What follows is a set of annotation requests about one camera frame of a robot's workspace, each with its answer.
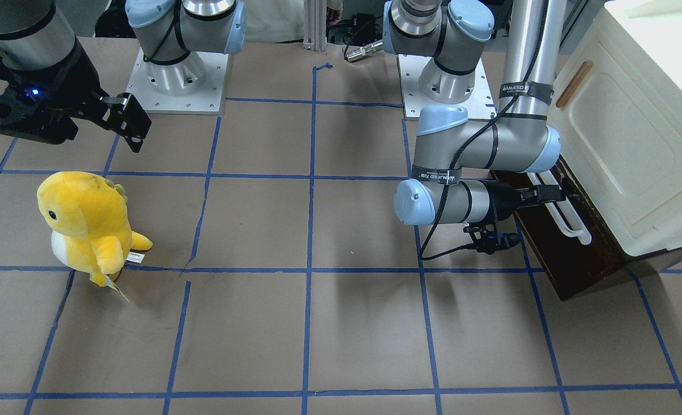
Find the blue cap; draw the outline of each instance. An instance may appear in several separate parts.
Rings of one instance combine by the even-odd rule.
[[[395,214],[404,224],[433,224],[435,206],[428,187],[415,179],[400,182],[395,192]]]
[[[382,19],[382,49],[387,53],[396,55],[395,49],[392,47],[392,27],[389,25],[389,6],[392,4],[392,0],[385,2],[385,18]]]
[[[239,53],[244,48],[244,36],[247,34],[247,14],[244,2],[237,2],[236,11],[233,13],[231,31],[228,32],[228,40],[223,53]]]
[[[486,42],[494,30],[494,16],[478,0],[451,0],[449,16],[454,24],[472,39]]]
[[[546,145],[544,145],[536,161],[520,173],[543,173],[544,171],[551,170],[556,162],[559,161],[559,155],[562,153],[562,136],[554,127],[546,126],[546,129],[548,130]]]
[[[433,134],[469,121],[469,111],[463,106],[431,104],[420,111],[418,135]]]
[[[134,29],[149,26],[169,13],[175,0],[126,0],[128,24]]]

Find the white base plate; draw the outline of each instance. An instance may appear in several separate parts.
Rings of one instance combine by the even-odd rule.
[[[208,75],[205,83],[196,92],[187,95],[166,95],[159,92],[149,81],[141,49],[131,71],[131,78],[128,79],[127,92],[135,95],[144,111],[150,114],[220,115],[228,55],[195,53],[203,60]]]
[[[422,73],[423,68],[425,68],[430,60],[431,58],[426,56],[398,55],[397,57],[406,120],[418,120],[423,106],[440,104],[428,98],[418,84],[420,73]],[[487,82],[487,76],[484,73],[484,66],[481,60],[477,63],[475,76],[475,87],[472,93],[469,94],[468,99],[451,105],[465,106],[471,119],[489,120],[497,111],[494,108],[494,102],[489,91],[489,83]]]

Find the plush toy arm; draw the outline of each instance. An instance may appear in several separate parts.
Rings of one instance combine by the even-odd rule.
[[[104,274],[117,273],[123,268],[126,259],[123,257],[123,248],[115,236],[104,236],[94,239],[92,242],[93,252],[98,258],[98,267]]]

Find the metal post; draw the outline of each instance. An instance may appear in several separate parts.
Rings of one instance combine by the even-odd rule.
[[[302,47],[325,53],[325,0],[305,0],[305,38]]]

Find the yellow dinosaur plush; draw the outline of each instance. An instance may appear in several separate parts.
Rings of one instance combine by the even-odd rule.
[[[148,250],[151,241],[131,231],[123,186],[82,171],[49,176],[36,192],[39,212],[52,228],[52,250],[65,265],[111,286],[128,251]]]

